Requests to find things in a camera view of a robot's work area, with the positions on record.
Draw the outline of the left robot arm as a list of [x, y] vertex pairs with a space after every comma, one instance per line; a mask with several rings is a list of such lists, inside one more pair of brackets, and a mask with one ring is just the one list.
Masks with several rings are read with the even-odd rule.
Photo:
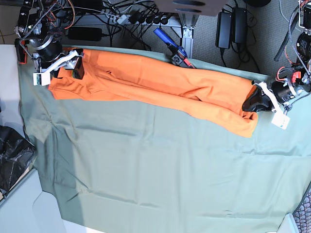
[[284, 54], [290, 67], [280, 67], [272, 83], [253, 81], [254, 92], [245, 100], [245, 112], [287, 114], [297, 101], [311, 95], [311, 2], [299, 0], [288, 20], [288, 31], [274, 57]]

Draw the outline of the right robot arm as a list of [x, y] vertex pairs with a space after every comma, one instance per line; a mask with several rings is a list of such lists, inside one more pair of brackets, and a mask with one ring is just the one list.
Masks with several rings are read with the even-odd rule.
[[15, 33], [17, 60], [21, 65], [30, 58], [35, 66], [34, 85], [49, 85], [61, 68], [75, 79], [84, 76], [83, 49], [64, 50], [60, 42], [75, 22], [71, 0], [25, 0], [20, 9]]

